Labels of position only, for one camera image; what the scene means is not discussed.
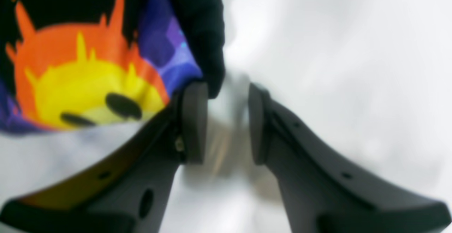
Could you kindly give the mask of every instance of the orange sun print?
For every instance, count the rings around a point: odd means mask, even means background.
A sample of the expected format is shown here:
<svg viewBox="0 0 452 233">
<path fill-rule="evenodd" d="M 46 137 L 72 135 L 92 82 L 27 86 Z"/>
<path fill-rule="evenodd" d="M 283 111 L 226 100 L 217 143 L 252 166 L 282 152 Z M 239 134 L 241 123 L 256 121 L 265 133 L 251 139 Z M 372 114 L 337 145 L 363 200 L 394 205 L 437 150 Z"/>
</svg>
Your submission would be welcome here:
<svg viewBox="0 0 452 233">
<path fill-rule="evenodd" d="M 17 101 L 25 119 L 51 130 L 74 128 L 64 115 L 95 124 L 120 122 L 124 117 L 106 105 L 111 94 L 136 103 L 149 119 L 169 101 L 157 71 L 144 60 L 136 42 L 129 47 L 122 35 L 124 1 L 115 0 L 107 22 L 54 24 L 36 30 L 25 6 L 16 3 L 23 41 L 6 45 L 14 64 Z"/>
</svg>

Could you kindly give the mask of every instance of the white background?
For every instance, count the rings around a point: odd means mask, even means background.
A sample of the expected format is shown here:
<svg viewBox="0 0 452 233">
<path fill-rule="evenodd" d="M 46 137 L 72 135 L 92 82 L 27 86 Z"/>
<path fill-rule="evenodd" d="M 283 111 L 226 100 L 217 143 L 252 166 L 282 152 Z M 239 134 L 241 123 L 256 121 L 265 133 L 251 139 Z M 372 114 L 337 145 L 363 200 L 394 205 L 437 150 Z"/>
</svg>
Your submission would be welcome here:
<svg viewBox="0 0 452 233">
<path fill-rule="evenodd" d="M 228 74 L 209 105 L 206 163 L 176 174 L 162 233 L 290 232 L 275 178 L 251 159 L 250 80 L 344 156 L 452 205 L 452 0 L 224 5 Z M 1 137 L 0 202 L 88 167 L 137 128 Z"/>
</svg>

